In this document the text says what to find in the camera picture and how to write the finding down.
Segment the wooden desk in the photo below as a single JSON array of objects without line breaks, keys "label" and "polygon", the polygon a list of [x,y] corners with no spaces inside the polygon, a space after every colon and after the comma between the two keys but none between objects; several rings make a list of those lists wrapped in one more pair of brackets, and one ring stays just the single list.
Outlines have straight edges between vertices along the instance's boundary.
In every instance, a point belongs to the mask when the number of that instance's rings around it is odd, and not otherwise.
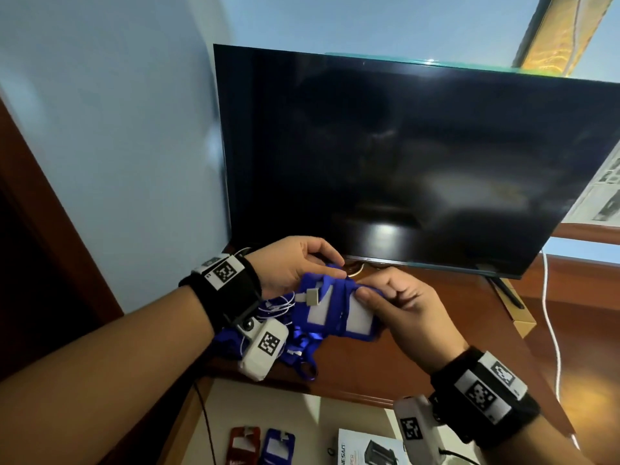
[{"label": "wooden desk", "polygon": [[[437,290],[454,324],[470,344],[491,351],[527,383],[549,422],[565,436],[574,432],[497,294],[483,277],[402,269]],[[374,270],[365,268],[360,276]],[[330,336],[314,358],[319,367],[314,382],[303,381],[294,370],[276,363],[262,384],[386,408],[391,408],[395,399],[428,396],[433,391],[429,376],[399,350],[387,330],[373,343]],[[212,359],[205,367],[211,375],[249,381],[237,372],[234,361]]]}]

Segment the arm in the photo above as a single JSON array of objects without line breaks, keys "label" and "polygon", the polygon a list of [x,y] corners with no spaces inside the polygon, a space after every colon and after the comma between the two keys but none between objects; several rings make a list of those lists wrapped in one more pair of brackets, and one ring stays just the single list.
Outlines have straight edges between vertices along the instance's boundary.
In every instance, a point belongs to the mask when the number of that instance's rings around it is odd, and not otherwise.
[{"label": "arm", "polygon": [[[344,260],[327,242],[289,237],[248,255],[263,297]],[[110,323],[0,384],[0,463],[94,464],[144,416],[213,340],[189,287]]]},{"label": "arm", "polygon": [[[360,288],[356,297],[385,323],[394,341],[426,373],[446,366],[469,347],[450,319],[435,290],[415,277],[389,268],[360,281],[380,289]],[[489,464],[591,464],[570,441],[539,416],[491,450]]]}]

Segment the black wristband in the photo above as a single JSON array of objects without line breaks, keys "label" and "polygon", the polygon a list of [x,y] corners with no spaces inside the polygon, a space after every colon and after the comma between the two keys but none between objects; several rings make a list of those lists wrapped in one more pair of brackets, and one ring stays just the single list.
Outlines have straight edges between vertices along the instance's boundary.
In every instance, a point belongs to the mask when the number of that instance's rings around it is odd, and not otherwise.
[{"label": "black wristband", "polygon": [[492,354],[470,347],[431,375],[433,413],[465,443],[488,449],[540,414],[527,386]]},{"label": "black wristband", "polygon": [[216,334],[240,324],[262,300],[259,277],[243,256],[213,258],[179,282],[184,285],[196,294]]}]

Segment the flat screen tv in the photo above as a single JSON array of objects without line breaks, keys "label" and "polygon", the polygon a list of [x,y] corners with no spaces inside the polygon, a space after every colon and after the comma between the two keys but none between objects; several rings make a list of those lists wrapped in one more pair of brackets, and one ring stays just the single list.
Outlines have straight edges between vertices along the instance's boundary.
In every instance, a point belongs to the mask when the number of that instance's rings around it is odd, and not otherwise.
[{"label": "flat screen tv", "polygon": [[620,84],[214,47],[233,244],[519,278],[620,140]]}]

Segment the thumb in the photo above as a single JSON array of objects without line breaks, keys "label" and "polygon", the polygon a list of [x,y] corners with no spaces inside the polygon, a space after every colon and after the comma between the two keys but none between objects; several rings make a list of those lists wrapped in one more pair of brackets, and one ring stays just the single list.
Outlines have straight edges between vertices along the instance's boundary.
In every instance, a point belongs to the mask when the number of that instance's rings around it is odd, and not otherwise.
[{"label": "thumb", "polygon": [[388,328],[390,328],[392,324],[398,323],[401,310],[385,300],[374,290],[370,290],[368,287],[360,287],[355,291],[355,298],[371,312],[375,313]]},{"label": "thumb", "polygon": [[308,263],[304,267],[304,272],[311,272],[313,274],[325,274],[326,276],[331,276],[335,279],[345,279],[346,271],[337,268],[331,268],[329,266],[322,266],[320,264]]}]

